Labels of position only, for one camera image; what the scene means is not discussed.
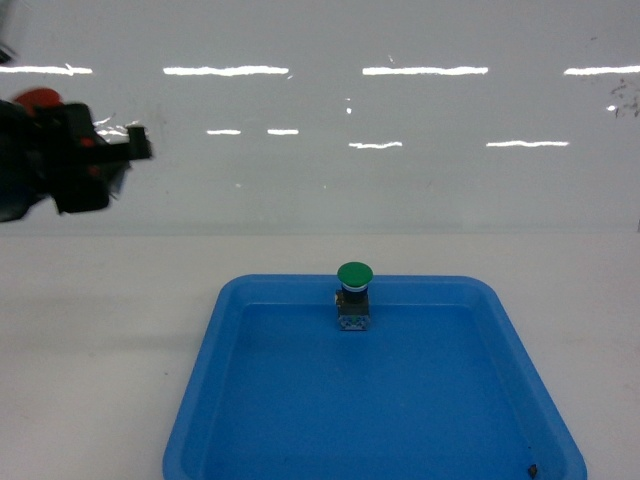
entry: robotic arm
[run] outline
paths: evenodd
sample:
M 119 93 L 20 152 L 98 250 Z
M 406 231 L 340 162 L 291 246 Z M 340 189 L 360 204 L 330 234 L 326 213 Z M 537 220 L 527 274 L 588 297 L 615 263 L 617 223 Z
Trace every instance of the robotic arm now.
M 87 105 L 62 103 L 50 89 L 0 101 L 0 222 L 22 219 L 48 196 L 59 214 L 106 208 L 130 161 L 151 158 L 144 127 L 127 132 L 128 142 L 108 144 Z

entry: glossy surface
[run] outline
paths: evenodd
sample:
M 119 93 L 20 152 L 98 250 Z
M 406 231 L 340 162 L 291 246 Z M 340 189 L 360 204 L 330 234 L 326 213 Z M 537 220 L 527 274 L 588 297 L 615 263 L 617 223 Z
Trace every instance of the glossy surface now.
M 0 95 L 139 121 L 156 158 L 107 212 L 0 233 L 637 227 L 635 0 L 30 5 Z

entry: white table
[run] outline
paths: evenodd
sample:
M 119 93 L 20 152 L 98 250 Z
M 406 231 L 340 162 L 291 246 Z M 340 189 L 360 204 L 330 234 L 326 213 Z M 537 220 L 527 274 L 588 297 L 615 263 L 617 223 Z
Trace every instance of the white table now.
M 220 288 L 247 273 L 468 275 L 491 285 L 591 480 L 638 476 L 637 234 L 5 237 L 0 478 L 162 478 Z

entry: tray rim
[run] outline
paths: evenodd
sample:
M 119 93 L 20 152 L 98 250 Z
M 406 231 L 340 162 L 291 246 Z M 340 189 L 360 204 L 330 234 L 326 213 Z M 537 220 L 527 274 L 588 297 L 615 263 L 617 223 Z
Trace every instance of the tray rim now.
M 176 420 L 174 422 L 167 447 L 163 455 L 163 476 L 166 480 L 194 480 L 183 468 L 182 449 L 189 434 L 192 417 L 199 398 L 202 381 L 209 366 L 209 360 L 215 347 L 217 333 L 224 320 L 227 307 L 239 289 L 257 283 L 283 283 L 283 282 L 320 282 L 331 281 L 338 285 L 335 275 L 328 274 L 248 274 L 236 277 L 227 282 L 218 294 L 213 312 L 203 336 L 202 344 L 198 351 L 193 370 L 185 388 Z M 490 308 L 493 317 L 498 322 L 500 330 L 504 333 L 504 340 L 512 351 L 512 358 L 528 385 L 533 391 L 533 398 L 541 409 L 541 414 L 545 419 L 546 427 L 549 428 L 554 440 L 557 442 L 559 454 L 562 456 L 565 465 L 564 475 L 560 480 L 586 480 L 587 468 L 584 458 L 578 449 L 571 433 L 562 419 L 553 399 L 546 389 L 542 378 L 538 374 L 533 361 L 529 357 L 520 337 L 515 330 L 502 302 L 496 292 L 487 283 L 474 277 L 462 275 L 377 275 L 371 287 L 382 286 L 385 283 L 419 283 L 422 285 L 456 285 L 467 286 L 476 290 L 479 298 L 484 298 Z M 252 304 L 285 304 L 285 302 L 246 302 L 244 307 Z M 464 305 L 460 302 L 415 302 L 399 303 L 402 305 Z

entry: red part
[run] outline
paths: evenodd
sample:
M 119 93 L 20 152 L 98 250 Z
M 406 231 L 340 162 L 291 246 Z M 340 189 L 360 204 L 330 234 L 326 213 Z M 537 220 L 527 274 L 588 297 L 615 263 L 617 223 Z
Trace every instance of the red part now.
M 83 147 L 95 147 L 96 142 L 94 142 L 92 138 L 81 137 L 80 138 L 80 145 L 82 145 Z
M 98 177 L 100 175 L 100 167 L 96 165 L 90 165 L 87 167 L 87 173 L 92 177 Z
M 62 97 L 51 88 L 34 88 L 21 93 L 13 102 L 22 105 L 29 115 L 34 116 L 35 107 L 59 107 L 62 105 Z

